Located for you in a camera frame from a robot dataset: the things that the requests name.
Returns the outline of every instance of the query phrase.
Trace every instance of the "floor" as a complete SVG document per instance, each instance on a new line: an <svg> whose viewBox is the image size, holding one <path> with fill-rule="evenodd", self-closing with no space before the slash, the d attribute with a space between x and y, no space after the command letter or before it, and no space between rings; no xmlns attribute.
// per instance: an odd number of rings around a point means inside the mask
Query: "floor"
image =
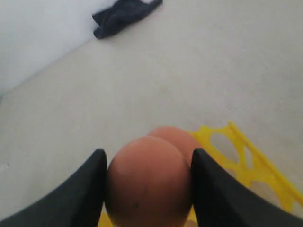
<svg viewBox="0 0 303 227"><path fill-rule="evenodd" d="M166 0L4 96L0 218L38 200L96 148L109 160L166 124L232 120L303 192L303 2Z"/></svg>

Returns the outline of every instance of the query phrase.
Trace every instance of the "dark gray fabric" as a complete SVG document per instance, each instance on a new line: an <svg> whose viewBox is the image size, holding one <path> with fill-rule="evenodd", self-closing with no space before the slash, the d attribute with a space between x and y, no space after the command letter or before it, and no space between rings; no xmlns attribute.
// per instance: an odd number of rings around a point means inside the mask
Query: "dark gray fabric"
<svg viewBox="0 0 303 227"><path fill-rule="evenodd" d="M149 4L141 0L119 0L112 7L93 15L99 25L94 35L97 39L116 35L130 24L148 16L162 3L163 0L154 0Z"/></svg>

